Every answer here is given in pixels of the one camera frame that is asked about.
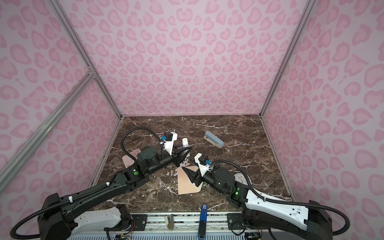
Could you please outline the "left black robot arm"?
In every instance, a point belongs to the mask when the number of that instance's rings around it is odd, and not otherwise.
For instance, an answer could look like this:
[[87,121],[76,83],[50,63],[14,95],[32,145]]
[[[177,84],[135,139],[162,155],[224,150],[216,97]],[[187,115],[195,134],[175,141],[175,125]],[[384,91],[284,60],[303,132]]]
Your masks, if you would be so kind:
[[160,157],[155,147],[145,147],[135,164],[114,174],[109,181],[63,197],[57,193],[49,195],[43,203],[43,213],[38,215],[39,238],[68,239],[79,226],[75,219],[81,214],[106,200],[140,188],[150,180],[151,174],[170,164],[179,167],[189,152],[189,147],[173,148],[170,154],[165,152]]

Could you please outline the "pink envelope with cream flap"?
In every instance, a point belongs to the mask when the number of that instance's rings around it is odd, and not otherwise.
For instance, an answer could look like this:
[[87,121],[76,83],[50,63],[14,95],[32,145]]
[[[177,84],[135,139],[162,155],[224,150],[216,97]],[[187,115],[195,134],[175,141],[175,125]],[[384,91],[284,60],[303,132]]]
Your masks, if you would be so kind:
[[195,184],[192,184],[190,182],[187,174],[184,172],[182,167],[177,168],[177,170],[178,170],[178,194],[179,195],[194,194],[201,191],[203,184],[201,184],[199,187],[196,187]]

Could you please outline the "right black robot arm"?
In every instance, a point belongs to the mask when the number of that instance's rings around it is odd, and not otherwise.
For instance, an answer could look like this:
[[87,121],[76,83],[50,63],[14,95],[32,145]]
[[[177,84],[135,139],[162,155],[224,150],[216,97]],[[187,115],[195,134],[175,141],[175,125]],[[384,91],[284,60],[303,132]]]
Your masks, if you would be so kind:
[[220,167],[204,175],[199,170],[183,168],[191,183],[208,184],[236,209],[241,208],[242,225],[248,228],[274,228],[297,235],[305,240],[333,239],[332,219],[324,209],[300,206],[288,201],[268,202],[256,196],[249,186],[236,181],[227,169]]

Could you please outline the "white glue stick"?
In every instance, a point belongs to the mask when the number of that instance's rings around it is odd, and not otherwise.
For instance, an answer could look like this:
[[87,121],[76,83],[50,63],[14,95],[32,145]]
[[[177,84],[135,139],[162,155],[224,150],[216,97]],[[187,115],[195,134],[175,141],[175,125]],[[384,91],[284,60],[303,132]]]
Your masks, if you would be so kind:
[[182,145],[183,145],[183,148],[189,147],[189,142],[187,138],[182,139]]

